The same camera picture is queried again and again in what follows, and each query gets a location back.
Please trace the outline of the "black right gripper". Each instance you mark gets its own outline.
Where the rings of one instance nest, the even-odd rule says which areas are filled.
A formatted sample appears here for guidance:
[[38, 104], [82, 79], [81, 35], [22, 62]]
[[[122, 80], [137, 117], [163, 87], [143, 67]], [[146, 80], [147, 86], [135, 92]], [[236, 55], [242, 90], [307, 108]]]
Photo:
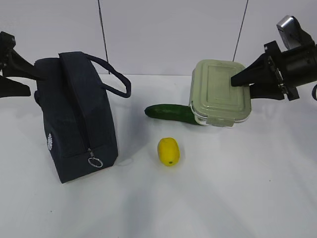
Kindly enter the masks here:
[[251, 65], [231, 77], [233, 87], [250, 85], [251, 99], [299, 99], [297, 88], [317, 80], [317, 45], [282, 52], [276, 41]]

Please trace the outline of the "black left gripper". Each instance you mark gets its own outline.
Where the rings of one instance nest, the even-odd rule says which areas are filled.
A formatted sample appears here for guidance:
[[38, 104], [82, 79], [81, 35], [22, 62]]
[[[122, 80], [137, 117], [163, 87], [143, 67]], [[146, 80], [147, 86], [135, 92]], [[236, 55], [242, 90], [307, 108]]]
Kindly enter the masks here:
[[13, 35], [0, 32], [0, 97], [29, 97], [29, 86], [6, 77], [23, 77], [44, 81], [46, 76], [34, 65], [26, 61], [15, 50], [16, 40]]

